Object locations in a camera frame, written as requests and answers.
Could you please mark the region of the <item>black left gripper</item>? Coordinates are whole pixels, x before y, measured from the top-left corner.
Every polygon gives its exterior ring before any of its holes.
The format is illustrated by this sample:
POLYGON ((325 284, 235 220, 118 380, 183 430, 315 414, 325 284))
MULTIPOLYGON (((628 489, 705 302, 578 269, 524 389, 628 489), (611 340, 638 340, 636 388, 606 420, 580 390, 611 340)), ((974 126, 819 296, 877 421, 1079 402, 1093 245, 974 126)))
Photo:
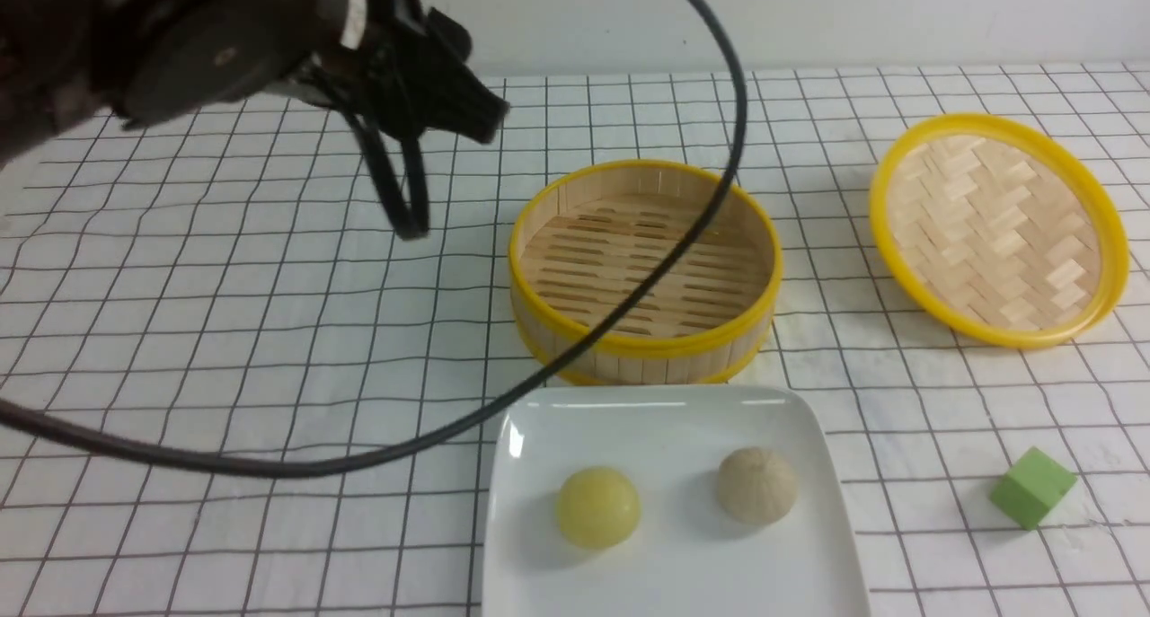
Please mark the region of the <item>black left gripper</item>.
POLYGON ((509 111, 467 65, 471 33, 422 0, 342 0, 334 43, 320 47, 310 88, 394 141, 435 129, 492 142, 509 111))

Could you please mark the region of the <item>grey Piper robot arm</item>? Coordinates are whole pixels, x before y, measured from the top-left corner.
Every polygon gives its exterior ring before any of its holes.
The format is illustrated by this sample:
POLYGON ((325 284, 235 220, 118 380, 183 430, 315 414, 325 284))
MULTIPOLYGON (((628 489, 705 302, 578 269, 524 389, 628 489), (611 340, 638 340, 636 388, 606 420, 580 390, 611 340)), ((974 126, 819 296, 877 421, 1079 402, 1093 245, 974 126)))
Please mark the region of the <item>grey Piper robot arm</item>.
POLYGON ((263 92, 486 144, 509 103, 470 56, 420 0, 3 0, 3 163, 99 110, 154 128, 263 92))

